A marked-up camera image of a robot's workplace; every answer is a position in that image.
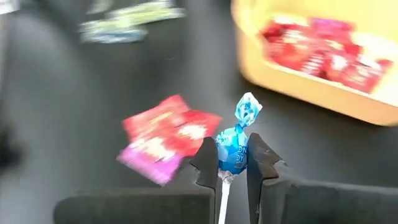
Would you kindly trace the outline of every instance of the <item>lollipop stick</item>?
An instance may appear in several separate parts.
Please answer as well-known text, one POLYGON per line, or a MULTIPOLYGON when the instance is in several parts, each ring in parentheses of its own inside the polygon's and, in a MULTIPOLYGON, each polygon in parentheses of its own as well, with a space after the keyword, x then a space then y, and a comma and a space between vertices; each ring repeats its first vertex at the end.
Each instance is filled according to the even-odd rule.
POLYGON ((218 217, 218 224, 225 223, 225 215, 226 215, 226 206, 228 204, 229 197, 229 187, 231 184, 223 181, 223 189, 221 195, 221 207, 220 207, 220 216, 218 217))

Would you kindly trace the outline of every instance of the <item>blue lollipop wrapper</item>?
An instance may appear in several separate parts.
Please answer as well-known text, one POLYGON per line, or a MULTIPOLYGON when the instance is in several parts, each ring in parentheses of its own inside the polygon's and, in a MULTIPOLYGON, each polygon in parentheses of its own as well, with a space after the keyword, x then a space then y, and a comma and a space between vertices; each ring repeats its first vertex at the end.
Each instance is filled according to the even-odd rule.
POLYGON ((236 105, 238 123, 217 135, 218 176, 223 182, 230 184, 247 167, 248 137, 243 129, 256 120, 261 109, 252 93, 245 93, 236 105))

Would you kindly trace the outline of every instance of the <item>lollipop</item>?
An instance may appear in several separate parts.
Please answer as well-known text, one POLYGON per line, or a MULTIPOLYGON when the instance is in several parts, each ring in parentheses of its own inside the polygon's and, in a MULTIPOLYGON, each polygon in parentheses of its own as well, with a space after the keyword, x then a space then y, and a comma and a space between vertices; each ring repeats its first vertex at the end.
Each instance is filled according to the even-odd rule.
POLYGON ((235 117, 238 123, 228 128, 216 137, 218 150, 218 177, 223 180, 220 216, 218 224, 224 224, 229 187, 232 180, 245 170, 247 159, 248 137, 243 128, 254 122, 262 106, 251 93, 245 93, 236 105, 235 117))

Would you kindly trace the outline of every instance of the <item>plastic bin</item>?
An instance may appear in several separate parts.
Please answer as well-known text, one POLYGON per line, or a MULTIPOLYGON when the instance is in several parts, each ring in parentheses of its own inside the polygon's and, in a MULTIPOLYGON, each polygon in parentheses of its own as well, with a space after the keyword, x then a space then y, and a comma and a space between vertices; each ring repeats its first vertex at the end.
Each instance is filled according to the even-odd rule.
POLYGON ((333 111, 381 126, 398 124, 398 1, 380 0, 234 0, 238 63, 250 82, 333 111), (275 15, 323 17, 354 22, 359 34, 370 33, 387 40, 366 45, 366 53, 395 62, 371 94, 339 83, 282 67, 264 57, 258 36, 275 15))

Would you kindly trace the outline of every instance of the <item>black table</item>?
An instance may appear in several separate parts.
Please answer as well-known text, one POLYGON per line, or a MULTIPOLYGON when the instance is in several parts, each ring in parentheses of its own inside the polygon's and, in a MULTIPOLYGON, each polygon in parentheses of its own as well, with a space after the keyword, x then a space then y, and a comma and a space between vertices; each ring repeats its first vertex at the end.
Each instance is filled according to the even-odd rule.
MULTIPOLYGON (((187 18, 148 25, 148 38, 135 44, 81 45, 57 14, 35 6, 10 16, 4 109, 22 159, 0 176, 0 223, 51 223, 56 202, 79 190, 157 187, 115 160, 127 145, 121 121, 177 93, 221 115, 218 133, 234 125, 236 103, 251 91, 264 108, 246 133, 259 133, 299 175, 398 186, 397 128, 248 83, 236 64, 229 2, 182 6, 187 18)), ((247 205, 243 173, 226 222, 248 223, 247 205)))

